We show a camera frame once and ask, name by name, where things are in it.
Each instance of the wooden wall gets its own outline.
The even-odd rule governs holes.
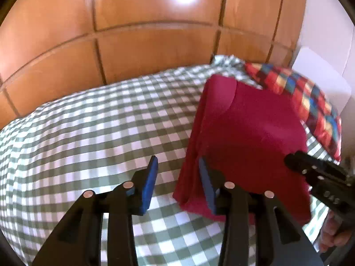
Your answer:
[[[0,26],[0,128],[39,105],[212,54],[287,66],[306,0],[17,0]]]

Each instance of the gingham bedsheet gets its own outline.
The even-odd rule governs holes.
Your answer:
[[[217,265],[224,224],[181,211],[172,198],[203,86],[214,73],[258,87],[237,58],[216,56],[211,65],[73,94],[6,126],[0,132],[0,228],[19,257],[31,265],[85,190],[111,191],[156,155],[159,173],[150,208],[133,217],[139,265]],[[330,160],[304,127],[309,154]],[[327,208],[313,199],[312,213],[305,232],[314,240]],[[107,223],[105,215],[102,265],[107,265]],[[249,254],[252,265],[253,226]]]

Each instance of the multicolored pillow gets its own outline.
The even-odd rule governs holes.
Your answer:
[[[340,161],[341,119],[314,82],[291,69],[269,64],[245,63],[245,69],[264,89],[290,95],[299,118],[329,155]]]

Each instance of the brown wood panel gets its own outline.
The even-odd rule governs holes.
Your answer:
[[[292,50],[300,35],[306,0],[283,0],[275,41]]]
[[[264,63],[271,47],[271,41],[259,35],[222,30],[217,54],[234,55],[240,59]]]
[[[102,85],[93,41],[59,49],[8,80],[6,88],[20,115],[45,102]]]
[[[97,28],[147,21],[218,24],[221,0],[95,0]]]
[[[272,39],[281,0],[226,0],[223,26]]]
[[[12,110],[3,91],[0,92],[0,130],[17,116]]]
[[[17,0],[0,26],[3,81],[41,53],[92,29],[88,0]]]
[[[288,67],[292,59],[292,54],[293,51],[291,49],[284,48],[280,45],[274,45],[269,63],[277,66]]]
[[[98,38],[107,83],[178,66],[209,63],[216,30],[208,26],[137,27]]]

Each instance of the silver rivet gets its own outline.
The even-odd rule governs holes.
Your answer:
[[[93,192],[92,190],[87,190],[87,191],[85,191],[84,194],[83,194],[83,196],[84,196],[85,198],[90,198],[90,197],[92,197],[92,195],[94,195],[94,192]]]
[[[123,188],[125,189],[131,189],[134,186],[132,181],[126,181],[125,183],[123,183]]]
[[[274,192],[269,191],[269,190],[265,191],[264,195],[265,195],[265,197],[270,198],[270,199],[275,197]]]
[[[235,187],[235,184],[233,182],[225,182],[224,183],[224,187],[226,187],[227,189],[233,189]]]

